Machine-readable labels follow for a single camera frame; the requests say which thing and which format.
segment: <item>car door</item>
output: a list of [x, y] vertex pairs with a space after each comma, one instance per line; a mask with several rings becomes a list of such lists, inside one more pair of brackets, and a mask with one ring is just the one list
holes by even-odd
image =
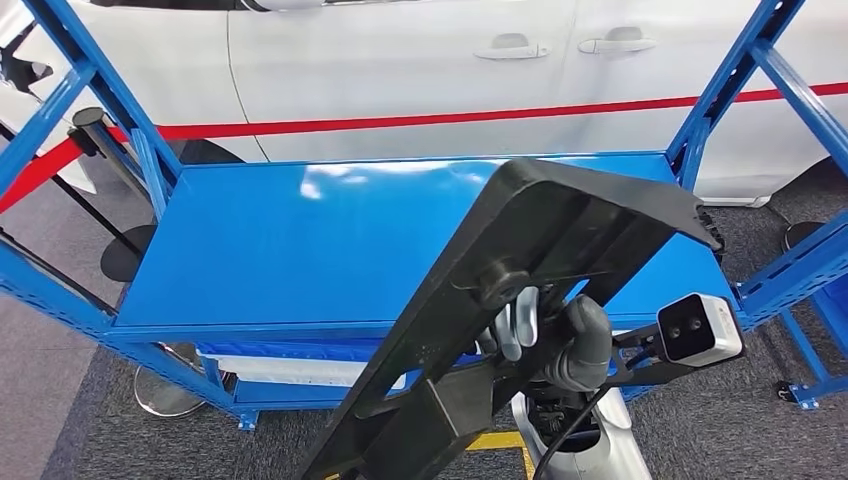
[[[246, 122], [230, 74], [226, 10], [196, 10], [181, 1], [131, 2], [143, 6], [123, 6], [126, 2], [114, 0], [98, 3], [70, 0], [153, 123]], [[16, 56], [53, 69], [52, 75], [30, 85], [41, 99], [47, 98], [69, 69], [41, 27], [27, 36]], [[97, 98], [86, 88], [65, 118], [70, 120], [80, 109], [98, 105]], [[214, 142], [245, 161], [267, 161], [254, 137]]]
[[[579, 71], [561, 103], [605, 104], [700, 95], [758, 0], [592, 0], [580, 2], [569, 71]], [[778, 50], [810, 84], [848, 80], [838, 45], [848, 41], [848, 2], [807, 2]], [[774, 86], [757, 72], [745, 91]], [[845, 100], [826, 100], [837, 116]], [[688, 106], [571, 117], [570, 150], [644, 150], [668, 146]], [[696, 193], [711, 203], [762, 201], [825, 156], [783, 100], [734, 104], [707, 144]]]
[[[336, 2], [230, 13], [250, 122], [550, 106], [576, 0]], [[259, 137], [271, 160], [526, 153], [553, 122], [506, 120]]]

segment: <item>blue shelf surface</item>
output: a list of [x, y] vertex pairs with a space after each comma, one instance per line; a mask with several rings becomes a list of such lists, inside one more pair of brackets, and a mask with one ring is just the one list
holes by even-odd
[[[661, 153], [546, 155], [672, 182]], [[504, 157], [186, 168], [110, 335], [380, 338]], [[693, 291], [732, 298], [678, 235], [607, 306], [615, 328]]]

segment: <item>metal bracket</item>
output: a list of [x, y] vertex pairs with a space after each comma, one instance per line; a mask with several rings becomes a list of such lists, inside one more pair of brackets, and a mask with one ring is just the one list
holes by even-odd
[[239, 430], [252, 432], [256, 430], [256, 422], [259, 421], [259, 410], [252, 410], [239, 414]]

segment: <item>caster wheel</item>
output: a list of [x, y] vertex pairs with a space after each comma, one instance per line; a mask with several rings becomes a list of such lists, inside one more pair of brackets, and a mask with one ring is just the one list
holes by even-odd
[[774, 391], [777, 393], [777, 398], [783, 400], [784, 402], [789, 403], [798, 403], [795, 400], [795, 395], [792, 393], [791, 383], [786, 381], [779, 381], [774, 384]]

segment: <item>stanchion post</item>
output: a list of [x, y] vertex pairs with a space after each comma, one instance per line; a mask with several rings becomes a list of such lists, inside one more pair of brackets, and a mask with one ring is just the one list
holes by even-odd
[[150, 203], [147, 189], [139, 181], [141, 169], [127, 150], [109, 133], [112, 121], [100, 107], [89, 107], [74, 114], [72, 119], [76, 133], [70, 136], [86, 150], [87, 140], [96, 146], [97, 151], [109, 162], [121, 180], [139, 197]]

